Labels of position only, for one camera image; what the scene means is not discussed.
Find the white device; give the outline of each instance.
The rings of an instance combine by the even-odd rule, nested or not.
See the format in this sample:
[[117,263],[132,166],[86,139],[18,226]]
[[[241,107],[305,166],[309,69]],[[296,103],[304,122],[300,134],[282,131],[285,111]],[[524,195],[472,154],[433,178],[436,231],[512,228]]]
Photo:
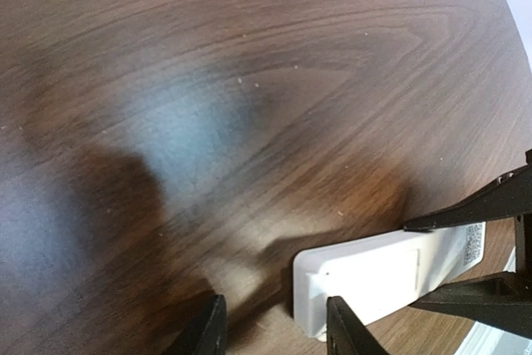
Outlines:
[[364,325],[375,322],[478,264],[484,239],[481,223],[302,251],[293,263],[295,321],[324,341],[327,298],[340,295]]

